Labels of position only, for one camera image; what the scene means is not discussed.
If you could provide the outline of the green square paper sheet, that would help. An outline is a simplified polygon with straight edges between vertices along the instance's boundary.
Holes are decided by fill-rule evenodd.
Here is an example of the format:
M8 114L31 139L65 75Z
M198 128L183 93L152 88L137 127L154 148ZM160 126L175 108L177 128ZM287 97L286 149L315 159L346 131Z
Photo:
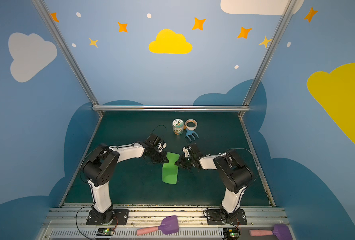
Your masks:
M167 153L168 163L162 166L162 181L166 184L176 185L178 180L179 167L175 164L179 160L179 155Z

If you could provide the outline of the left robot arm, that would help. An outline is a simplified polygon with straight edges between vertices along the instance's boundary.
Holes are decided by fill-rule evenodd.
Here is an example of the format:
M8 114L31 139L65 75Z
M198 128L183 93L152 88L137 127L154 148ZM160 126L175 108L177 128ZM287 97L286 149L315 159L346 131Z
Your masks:
M86 221L91 226L125 225L126 220L114 213L109 195L109 181L116 165L120 162L148 157L153 163L168 163L166 157L167 144L164 141L156 144L145 142L126 146L99 145L86 158L81 167L91 190L92 207Z

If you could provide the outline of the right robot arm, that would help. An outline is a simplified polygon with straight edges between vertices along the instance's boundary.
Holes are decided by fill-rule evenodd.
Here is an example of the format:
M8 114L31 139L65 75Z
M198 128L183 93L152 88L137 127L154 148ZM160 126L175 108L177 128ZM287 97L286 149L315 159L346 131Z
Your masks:
M218 155L203 155L195 144L183 147L175 165L183 169L216 170L226 191L218 210L204 210L209 225L233 224L245 217L241 199L255 180L253 171L238 154L239 149L229 149Z

